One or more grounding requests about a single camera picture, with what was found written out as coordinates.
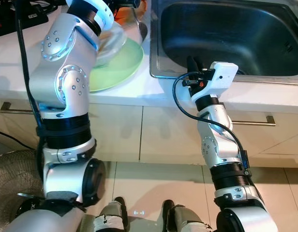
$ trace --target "sink basin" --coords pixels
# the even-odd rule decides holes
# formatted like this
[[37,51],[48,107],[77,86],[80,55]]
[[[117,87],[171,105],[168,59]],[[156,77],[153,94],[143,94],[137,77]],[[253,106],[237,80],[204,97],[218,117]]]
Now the sink basin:
[[174,78],[186,58],[239,66],[236,80],[298,80],[298,20],[283,4],[152,0],[150,72]]

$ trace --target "metal handle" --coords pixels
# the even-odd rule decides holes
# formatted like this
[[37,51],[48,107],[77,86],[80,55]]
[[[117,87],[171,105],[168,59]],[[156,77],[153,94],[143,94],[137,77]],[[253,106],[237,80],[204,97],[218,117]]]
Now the metal handle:
[[276,122],[273,116],[266,116],[267,122],[251,122],[251,121],[233,121],[234,125],[248,125],[248,126],[267,126],[275,127]]
[[0,108],[0,113],[1,114],[18,114],[18,115],[32,115],[33,111],[32,110],[13,110],[10,109],[11,107],[10,102],[4,102],[2,107]]

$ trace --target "green plate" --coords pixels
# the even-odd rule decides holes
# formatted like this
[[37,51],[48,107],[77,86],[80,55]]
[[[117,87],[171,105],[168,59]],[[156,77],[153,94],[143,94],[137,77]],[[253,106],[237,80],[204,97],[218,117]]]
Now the green plate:
[[135,41],[127,39],[107,66],[92,69],[90,91],[108,89],[125,81],[137,71],[143,58],[143,48]]

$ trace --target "silver robotic arm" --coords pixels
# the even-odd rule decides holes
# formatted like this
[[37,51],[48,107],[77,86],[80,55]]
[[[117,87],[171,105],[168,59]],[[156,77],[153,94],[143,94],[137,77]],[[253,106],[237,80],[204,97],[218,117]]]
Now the silver robotic arm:
[[85,207],[104,193],[104,164],[92,158],[96,141],[89,125],[89,74],[96,61],[99,35],[114,22],[120,7],[140,0],[67,0],[41,43],[41,62],[30,77],[39,106],[43,140],[45,200],[18,216],[7,232],[74,232]]
[[198,121],[202,154],[215,185],[215,203],[221,209],[217,216],[217,231],[277,232],[277,226],[251,180],[247,153],[230,134],[232,121],[218,100],[230,87],[237,70],[237,65],[226,62],[214,62],[210,69],[203,69],[197,58],[189,57],[188,72],[199,74],[190,75],[183,81],[184,86],[189,86],[190,96],[199,111],[197,116],[228,129]]

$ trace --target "tiled floor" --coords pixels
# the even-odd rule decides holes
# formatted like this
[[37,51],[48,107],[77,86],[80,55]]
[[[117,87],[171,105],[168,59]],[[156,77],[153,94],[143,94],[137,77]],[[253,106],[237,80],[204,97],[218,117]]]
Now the tiled floor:
[[[106,193],[88,213],[99,214],[113,198],[126,200],[130,232],[161,232],[162,203],[186,205],[215,229],[219,208],[207,166],[109,162]],[[298,169],[251,168],[253,180],[279,232],[298,232]]]

